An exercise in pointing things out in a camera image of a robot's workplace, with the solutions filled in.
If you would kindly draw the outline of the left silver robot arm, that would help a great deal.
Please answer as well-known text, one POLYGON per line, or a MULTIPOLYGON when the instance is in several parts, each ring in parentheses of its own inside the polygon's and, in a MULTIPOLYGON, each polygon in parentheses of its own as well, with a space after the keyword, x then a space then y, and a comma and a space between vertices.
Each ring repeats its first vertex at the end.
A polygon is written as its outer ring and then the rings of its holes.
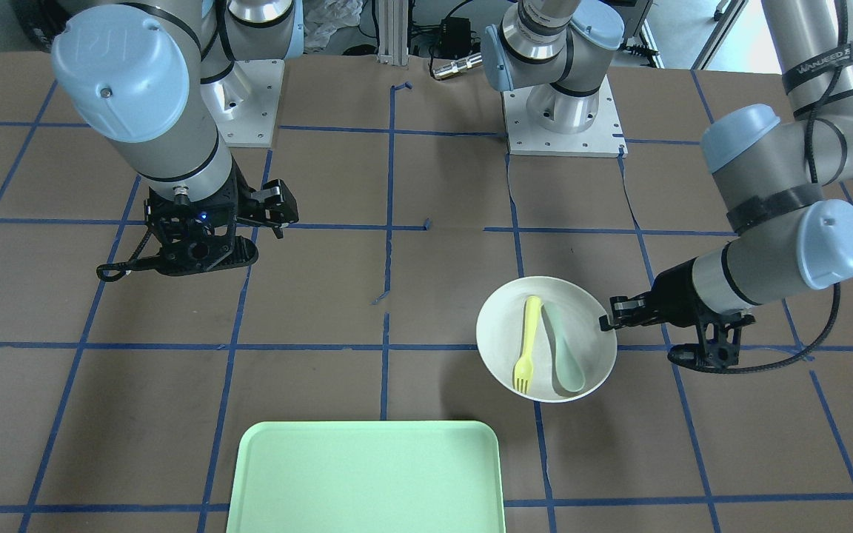
POLYGON ((603 331, 747 324, 748 311, 853 278, 853 207, 823 188, 853 180, 853 9, 765 1, 793 121, 754 104, 718 119, 700 147, 737 239, 614 297, 603 331))

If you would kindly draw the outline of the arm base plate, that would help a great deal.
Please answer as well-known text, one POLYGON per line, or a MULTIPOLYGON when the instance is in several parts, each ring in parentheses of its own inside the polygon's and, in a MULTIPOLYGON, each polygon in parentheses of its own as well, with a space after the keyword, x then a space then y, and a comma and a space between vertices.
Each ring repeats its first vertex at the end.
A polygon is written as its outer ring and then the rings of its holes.
POLYGON ((201 84, 203 100, 228 146, 272 146, 286 66, 280 58, 237 61, 226 74, 201 84))
POLYGON ((629 154, 609 78, 599 91, 572 97, 551 85, 502 93, 511 155, 625 158, 629 154))

